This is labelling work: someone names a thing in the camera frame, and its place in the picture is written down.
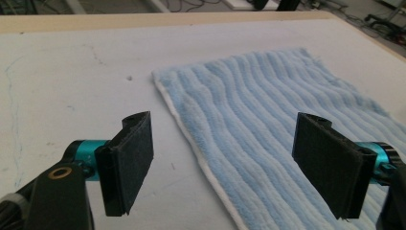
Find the white towel edge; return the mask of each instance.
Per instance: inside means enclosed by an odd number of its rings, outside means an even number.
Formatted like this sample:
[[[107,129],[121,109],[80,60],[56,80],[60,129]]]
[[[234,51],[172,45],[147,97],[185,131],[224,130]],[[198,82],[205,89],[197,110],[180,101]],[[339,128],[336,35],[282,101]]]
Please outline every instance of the white towel edge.
[[[154,77],[155,85],[158,88],[158,90],[161,92],[161,95],[163,96],[165,102],[167,103],[167,106],[169,108],[170,113],[175,118],[176,123],[179,125],[179,127],[182,130],[183,134],[185,135],[186,139],[191,144],[192,149],[193,149],[193,151],[194,151],[194,153],[195,153],[195,155],[197,157],[197,162],[200,165],[200,168],[202,169],[203,173],[206,174],[206,177],[208,178],[209,182],[212,184],[215,192],[220,197],[221,201],[223,202],[223,204],[226,207],[227,211],[229,212],[230,216],[232,217],[232,219],[236,223],[238,229],[239,230],[248,230],[248,227],[245,224],[244,220],[239,215],[238,210],[233,205],[233,203],[231,202],[230,198],[227,196],[224,189],[221,187],[221,185],[218,182],[217,178],[214,176],[212,170],[210,169],[209,165],[207,164],[206,159],[203,156],[203,153],[200,151],[200,149],[194,143],[192,136],[188,133],[188,130],[184,126],[183,122],[181,121],[180,116],[176,112],[175,106],[173,105],[173,102],[170,99],[168,91],[166,90],[164,85],[162,85],[162,83],[159,82],[159,80],[157,80],[158,78],[155,78],[155,76],[153,76],[153,77]]]

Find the black foam pad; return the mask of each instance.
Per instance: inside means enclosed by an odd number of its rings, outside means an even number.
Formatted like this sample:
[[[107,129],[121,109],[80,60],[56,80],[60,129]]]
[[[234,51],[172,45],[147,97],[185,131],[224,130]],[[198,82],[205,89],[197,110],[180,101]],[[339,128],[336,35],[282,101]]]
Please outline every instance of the black foam pad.
[[[337,219],[359,218],[376,153],[355,145],[330,121],[299,113],[292,156]]]
[[[105,213],[129,213],[153,158],[150,113],[123,119],[123,129],[96,149]]]
[[[255,10],[261,11],[262,9],[265,8],[266,4],[268,3],[268,0],[250,0],[248,2],[250,2],[254,6]]]

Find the teal metal part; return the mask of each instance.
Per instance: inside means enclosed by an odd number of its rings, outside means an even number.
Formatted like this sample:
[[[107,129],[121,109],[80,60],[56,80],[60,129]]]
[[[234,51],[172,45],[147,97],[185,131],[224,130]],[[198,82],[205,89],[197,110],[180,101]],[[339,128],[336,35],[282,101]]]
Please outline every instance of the teal metal part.
[[[87,181],[99,181],[98,173],[98,164],[95,158],[95,150],[103,146],[107,141],[106,140],[92,140],[92,141],[83,141],[78,147],[75,161],[83,161],[84,165],[92,168],[95,171],[95,174],[89,178]]]
[[[376,144],[375,142],[355,142],[355,144],[357,144],[360,147],[370,149],[370,150],[374,151],[377,154],[376,161],[375,161],[375,166],[373,168],[374,171],[380,172],[379,166],[381,164],[389,164],[390,163],[389,162],[389,157],[388,157],[388,154],[386,153],[386,151],[381,146]],[[375,184],[376,181],[372,178],[371,183]]]

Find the towel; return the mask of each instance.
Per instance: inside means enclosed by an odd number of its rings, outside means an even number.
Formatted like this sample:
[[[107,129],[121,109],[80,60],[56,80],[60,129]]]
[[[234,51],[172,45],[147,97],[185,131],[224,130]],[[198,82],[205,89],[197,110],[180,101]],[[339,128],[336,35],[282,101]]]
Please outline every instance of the towel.
[[[370,185],[360,219],[336,219],[291,152],[298,112],[352,141],[406,152],[406,126],[334,77],[306,49],[253,52],[152,72],[199,166],[239,229],[373,229],[387,188]]]

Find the scratch mark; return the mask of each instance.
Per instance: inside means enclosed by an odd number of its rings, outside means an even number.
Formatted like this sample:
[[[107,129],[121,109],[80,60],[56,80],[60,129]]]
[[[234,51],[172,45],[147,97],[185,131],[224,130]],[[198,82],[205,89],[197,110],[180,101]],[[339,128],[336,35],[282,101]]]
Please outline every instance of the scratch mark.
[[[11,111],[11,117],[12,117],[12,123],[11,123],[11,131],[12,131],[12,136],[13,136],[13,141],[14,141],[14,151],[12,153],[12,158],[14,160],[14,164],[16,167],[17,171],[17,176],[14,181],[14,186],[15,188],[18,188],[21,184],[21,179],[23,176],[23,172],[21,172],[21,167],[20,167],[20,160],[23,157],[23,147],[21,144],[20,136],[19,136],[19,131],[20,131],[20,125],[19,125],[19,104],[14,100],[14,86],[12,82],[12,77],[11,77],[11,68],[14,66],[14,64],[22,59],[24,56],[21,56],[17,59],[15,59],[4,71],[6,74],[6,78],[9,81],[9,89],[8,89],[8,94],[10,98],[10,111]]]
[[[191,177],[191,175],[184,176],[184,177],[182,177],[182,178],[180,178],[180,179],[178,179],[178,180],[175,180],[175,181],[173,181],[173,182],[171,182],[171,183],[169,183],[169,184],[167,184],[167,185],[164,185],[163,187],[161,187],[160,189],[158,189],[158,192],[162,192],[162,191],[164,191],[165,189],[168,189],[168,188],[170,188],[170,187],[172,187],[172,186],[174,186],[174,185],[176,185],[176,184],[178,184],[178,183],[180,183],[180,182],[182,182],[182,181],[188,179],[189,177]],[[147,198],[147,197],[150,197],[150,196],[157,196],[157,195],[159,194],[158,192],[156,192],[156,190],[155,190],[155,191],[153,191],[152,193],[149,193],[149,194],[147,194],[147,195],[142,195],[142,196],[138,197],[138,199],[144,199],[144,198]]]
[[[100,65],[106,65],[106,64],[98,57],[98,55],[96,54],[96,51],[95,51],[95,47],[94,47],[94,46],[92,46],[92,45],[83,45],[83,46],[90,48],[90,50],[92,51],[92,54],[93,54],[93,58],[94,58]]]
[[[75,108],[73,106],[71,106],[71,105],[68,105],[66,107],[70,108],[72,111],[75,111]]]

